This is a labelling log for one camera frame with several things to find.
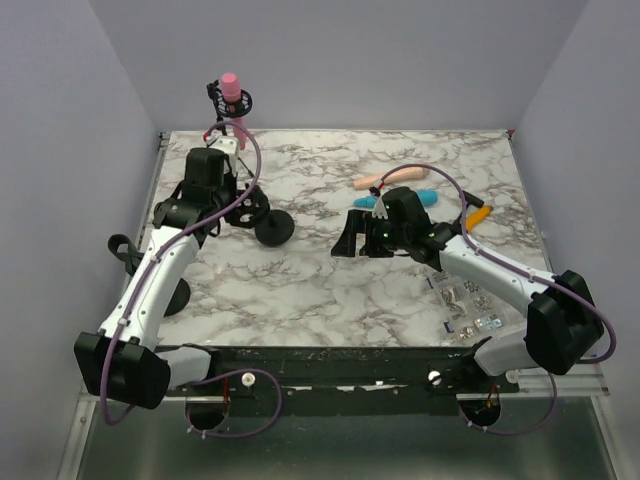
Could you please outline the blue microphone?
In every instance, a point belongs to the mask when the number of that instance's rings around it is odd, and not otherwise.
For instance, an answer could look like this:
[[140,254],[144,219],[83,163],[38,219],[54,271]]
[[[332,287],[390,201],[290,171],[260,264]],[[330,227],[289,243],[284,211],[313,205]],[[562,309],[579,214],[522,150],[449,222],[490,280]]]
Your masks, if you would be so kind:
[[[435,190],[417,190],[416,191],[423,207],[431,207],[438,202],[438,193]],[[356,208],[372,209],[376,203],[373,196],[358,198],[353,202]]]

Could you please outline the black clip mic stand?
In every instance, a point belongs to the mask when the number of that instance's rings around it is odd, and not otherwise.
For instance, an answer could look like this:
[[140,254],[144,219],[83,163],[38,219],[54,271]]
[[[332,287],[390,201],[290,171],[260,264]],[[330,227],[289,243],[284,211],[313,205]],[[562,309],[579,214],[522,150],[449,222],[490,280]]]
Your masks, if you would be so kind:
[[[144,253],[125,234],[113,234],[107,241],[108,251],[122,264],[125,274],[132,279],[139,269]],[[191,299],[191,287],[179,277],[175,284],[165,292],[163,316],[174,316],[181,312]]]

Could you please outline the black tripod mic stand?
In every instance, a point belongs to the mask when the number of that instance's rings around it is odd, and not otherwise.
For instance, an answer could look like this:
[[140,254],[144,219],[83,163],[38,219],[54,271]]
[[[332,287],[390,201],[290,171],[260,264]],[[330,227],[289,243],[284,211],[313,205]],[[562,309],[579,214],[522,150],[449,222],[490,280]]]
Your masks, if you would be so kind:
[[216,130],[226,136],[227,129],[230,128],[238,140],[240,150],[243,151],[246,148],[247,134],[240,126],[244,125],[244,117],[252,110],[251,95],[241,88],[238,76],[231,72],[226,72],[219,79],[209,83],[206,91],[213,104],[216,122],[228,121],[228,124],[216,127]]

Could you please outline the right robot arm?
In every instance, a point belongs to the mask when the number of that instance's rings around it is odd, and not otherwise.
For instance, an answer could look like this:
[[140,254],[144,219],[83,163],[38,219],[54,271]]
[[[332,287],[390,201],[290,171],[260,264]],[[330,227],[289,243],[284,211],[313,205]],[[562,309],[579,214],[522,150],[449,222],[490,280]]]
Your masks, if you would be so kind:
[[371,211],[350,210],[331,249],[334,257],[391,258],[397,252],[475,283],[524,316],[521,330],[474,346],[472,360],[459,370],[471,391],[485,390],[510,370],[542,368],[564,375],[604,334],[582,276],[536,270],[469,245],[460,226],[432,222],[418,194],[407,187],[383,194]]

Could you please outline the pink microphone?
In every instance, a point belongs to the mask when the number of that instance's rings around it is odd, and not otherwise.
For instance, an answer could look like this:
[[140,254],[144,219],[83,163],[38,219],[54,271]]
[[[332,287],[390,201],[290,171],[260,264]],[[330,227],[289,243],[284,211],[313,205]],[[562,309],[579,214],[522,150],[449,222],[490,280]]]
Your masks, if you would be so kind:
[[[227,104],[227,111],[229,113],[238,113],[243,107],[241,106],[242,100],[242,89],[240,87],[240,82],[236,74],[231,72],[226,72],[220,77],[220,89],[222,92],[223,99]],[[232,121],[238,126],[244,125],[244,120],[242,117],[233,117]],[[244,150],[246,147],[246,139],[247,136],[245,132],[238,128],[233,127],[234,136],[239,140],[240,149]]]

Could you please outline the black shock-mount mic stand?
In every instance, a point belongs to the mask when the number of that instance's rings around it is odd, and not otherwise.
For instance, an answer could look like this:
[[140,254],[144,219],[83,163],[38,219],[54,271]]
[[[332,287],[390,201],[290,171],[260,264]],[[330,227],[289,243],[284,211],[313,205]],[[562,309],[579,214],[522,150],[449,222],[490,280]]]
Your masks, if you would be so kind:
[[293,235],[295,223],[292,216],[284,210],[272,209],[267,195],[259,186],[253,190],[260,193],[260,220],[253,229],[256,239],[269,248],[285,244]]

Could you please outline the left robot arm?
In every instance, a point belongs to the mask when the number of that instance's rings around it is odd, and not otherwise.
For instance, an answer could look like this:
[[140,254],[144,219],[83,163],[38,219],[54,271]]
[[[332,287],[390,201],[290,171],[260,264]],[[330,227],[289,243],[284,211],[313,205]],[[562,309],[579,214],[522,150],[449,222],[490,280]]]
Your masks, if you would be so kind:
[[222,222],[249,229],[259,219],[249,203],[257,184],[237,186],[239,151],[235,139],[189,151],[178,189],[155,208],[149,244],[123,296],[96,333],[76,340],[86,388],[101,402],[154,409],[176,387],[189,384],[201,395],[220,387],[222,372],[204,348],[156,347],[169,303],[206,239]]

